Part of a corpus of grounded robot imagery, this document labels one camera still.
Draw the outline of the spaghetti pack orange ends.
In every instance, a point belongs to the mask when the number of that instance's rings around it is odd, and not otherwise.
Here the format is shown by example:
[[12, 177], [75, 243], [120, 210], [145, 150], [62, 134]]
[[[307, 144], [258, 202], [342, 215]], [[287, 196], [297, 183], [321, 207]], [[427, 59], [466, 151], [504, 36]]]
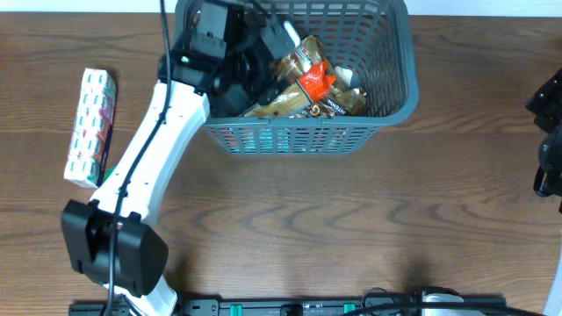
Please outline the spaghetti pack orange ends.
[[314, 64], [294, 84], [289, 86], [266, 105], [254, 104], [242, 117], [287, 118], [326, 97], [336, 81], [328, 75], [328, 61]]

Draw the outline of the white teal small packet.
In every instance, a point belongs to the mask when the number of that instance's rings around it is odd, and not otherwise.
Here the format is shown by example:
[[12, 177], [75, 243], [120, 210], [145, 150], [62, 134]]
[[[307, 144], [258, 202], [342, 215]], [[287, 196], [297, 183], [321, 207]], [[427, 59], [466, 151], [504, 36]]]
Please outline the white teal small packet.
[[245, 154], [288, 154], [290, 128], [240, 128], [241, 150]]

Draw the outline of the Nescafe Gold coffee bag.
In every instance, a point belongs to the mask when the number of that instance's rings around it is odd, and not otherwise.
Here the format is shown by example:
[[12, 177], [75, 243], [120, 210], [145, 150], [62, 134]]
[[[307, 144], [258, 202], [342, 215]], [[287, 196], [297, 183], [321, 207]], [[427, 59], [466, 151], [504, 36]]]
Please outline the Nescafe Gold coffee bag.
[[[275, 67], [275, 72], [282, 79], [294, 83], [304, 75], [314, 64], [328, 59], [326, 49], [321, 41], [310, 35], [289, 56], [281, 60]], [[318, 118], [334, 116], [355, 116], [366, 109], [366, 92], [363, 87], [347, 87], [335, 72], [335, 67], [329, 62], [328, 75], [335, 75], [328, 95], [320, 101], [306, 107], [287, 118]]]

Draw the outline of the Kleenex tissue multipack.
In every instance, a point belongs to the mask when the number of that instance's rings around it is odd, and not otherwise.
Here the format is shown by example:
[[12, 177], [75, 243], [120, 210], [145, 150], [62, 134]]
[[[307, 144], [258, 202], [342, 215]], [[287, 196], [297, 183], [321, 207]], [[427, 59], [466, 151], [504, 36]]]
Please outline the Kleenex tissue multipack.
[[68, 148], [63, 178], [96, 189], [104, 178], [117, 86], [104, 69], [86, 68]]

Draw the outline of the dried mushroom pouch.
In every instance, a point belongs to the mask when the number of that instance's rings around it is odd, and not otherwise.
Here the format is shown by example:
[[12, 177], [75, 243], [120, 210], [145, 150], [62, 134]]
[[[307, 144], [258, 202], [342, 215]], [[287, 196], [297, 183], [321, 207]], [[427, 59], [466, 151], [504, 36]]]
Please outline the dried mushroom pouch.
[[340, 79], [347, 87], [357, 88], [361, 85], [360, 76], [353, 70], [337, 66], [335, 67], [335, 72], [339, 75]]

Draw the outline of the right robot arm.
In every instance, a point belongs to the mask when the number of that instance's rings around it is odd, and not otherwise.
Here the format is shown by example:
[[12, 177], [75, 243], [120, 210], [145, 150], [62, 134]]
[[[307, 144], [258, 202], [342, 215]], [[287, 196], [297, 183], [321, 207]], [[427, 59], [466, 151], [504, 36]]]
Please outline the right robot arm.
[[525, 105], [534, 124], [546, 132], [538, 148], [539, 167], [533, 191], [541, 197], [561, 197], [561, 69], [548, 79]]

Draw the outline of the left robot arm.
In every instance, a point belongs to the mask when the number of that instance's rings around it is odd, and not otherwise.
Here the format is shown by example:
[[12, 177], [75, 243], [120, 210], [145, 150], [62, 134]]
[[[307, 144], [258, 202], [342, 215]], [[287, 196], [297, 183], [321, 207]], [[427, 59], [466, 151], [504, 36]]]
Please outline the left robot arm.
[[232, 118], [281, 92], [277, 61], [300, 43], [291, 21], [257, 1], [181, 1], [162, 30], [147, 113], [112, 173], [86, 203], [69, 201], [61, 230], [74, 271], [107, 289], [96, 315], [171, 315], [169, 249], [155, 225], [184, 150], [211, 116]]

